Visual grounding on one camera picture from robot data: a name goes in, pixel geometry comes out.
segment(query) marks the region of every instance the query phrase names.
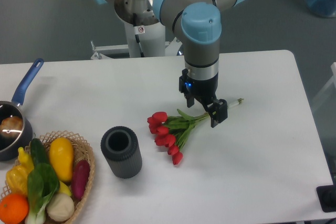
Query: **cucumber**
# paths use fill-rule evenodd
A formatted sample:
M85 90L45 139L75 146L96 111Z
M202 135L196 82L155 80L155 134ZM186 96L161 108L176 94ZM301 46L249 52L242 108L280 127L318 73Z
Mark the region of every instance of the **cucumber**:
M33 160L34 166L40 163L50 164L46 149L38 138L34 138L30 142L30 155L32 156L31 158Z

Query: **fake vegetable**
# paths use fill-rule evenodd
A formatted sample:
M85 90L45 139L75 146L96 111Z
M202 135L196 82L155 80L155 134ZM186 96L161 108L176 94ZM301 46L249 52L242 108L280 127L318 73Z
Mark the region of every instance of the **fake vegetable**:
M45 222L45 208L58 189L59 180L52 166L46 163L35 165L28 175L29 214L25 224Z
M19 149L17 149L17 151L19 152L18 159L20 161L20 164L28 170L28 173L30 173L34 169L32 157L25 152L23 147L20 147Z
M28 213L28 202L20 194L8 194L0 202L0 220L6 224L18 224Z
M62 181L59 181L59 190L58 193L66 194L68 196L71 196L71 191L69 187L64 184Z
M65 221L75 211L74 202L66 194L55 194L47 206L47 213L54 221Z
M34 138L30 142L30 155L32 156L34 166L40 163L49 164L46 149L38 138Z
M69 183L72 179L73 152L71 142L65 137L57 138L50 144L50 163L58 179L64 183Z
M86 160L77 163L71 182L71 190L76 199L82 200L86 184L89 180L90 165Z
M23 165L14 166L6 173L6 181L12 193L27 196L28 174L28 170Z
M23 121L18 116L3 119L0 124L0 135L8 138L17 138L23 127Z

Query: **black cylinder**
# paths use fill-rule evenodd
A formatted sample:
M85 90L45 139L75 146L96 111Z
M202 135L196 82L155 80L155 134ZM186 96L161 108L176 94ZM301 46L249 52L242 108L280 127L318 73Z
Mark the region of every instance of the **black cylinder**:
M138 138L131 129L124 126L109 129L101 140L100 148L117 177L131 178L141 170Z

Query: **wicker basket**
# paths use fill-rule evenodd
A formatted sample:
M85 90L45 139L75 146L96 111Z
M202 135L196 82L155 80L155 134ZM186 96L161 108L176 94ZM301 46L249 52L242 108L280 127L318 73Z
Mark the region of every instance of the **wicker basket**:
M95 171L95 157L93 155L93 150L92 147L90 146L90 144L79 134L75 134L73 132L68 132L68 131L57 131L57 132L51 132L51 133L47 133L45 135L40 136L40 140L42 141L43 145L46 148L47 153L49 153L49 149L50 149L50 144L53 140L59 138L59 137L65 137L67 139L69 139L72 143L72 146L74 147L74 159L73 159L73 167L75 167L75 165L82 159L86 159L88 161L88 163L90 164L90 175L89 175L89 180L86 184L86 189L85 189L85 193L83 195L83 198L81 201L76 200L73 196L73 202L75 203L75 212L73 213L73 215L71 216L70 219L68 219L67 221L63 221L63 222L56 222L52 219L50 219L48 217L48 215L46 214L46 221L45 224L57 224L57 223L66 223L66 224L70 224L72 223L76 217L79 215L85 201L87 200L89 193L91 191L91 187L92 187L92 182L93 182L93 178L94 178L94 171ZM30 153L30 149L29 146L25 147L25 152ZM19 165L20 162L19 160L15 161L15 165ZM1 198L0 201L8 194L11 193L10 188L7 184L7 182L5 182L5 185L3 187L3 192L1 193Z

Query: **gray floor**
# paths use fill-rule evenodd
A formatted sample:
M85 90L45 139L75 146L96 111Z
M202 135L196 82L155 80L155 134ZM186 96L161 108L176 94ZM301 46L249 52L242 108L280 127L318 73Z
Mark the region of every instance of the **gray floor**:
M96 46L126 44L113 6L98 6L93 0L0 0L0 10L0 64L32 62L37 57L88 60L90 40ZM311 14L303 0L247 0L224 11L222 25L221 52L292 51L310 102L332 76L336 18ZM172 38L167 32L167 39ZM331 157L336 156L335 115L332 100L314 115Z

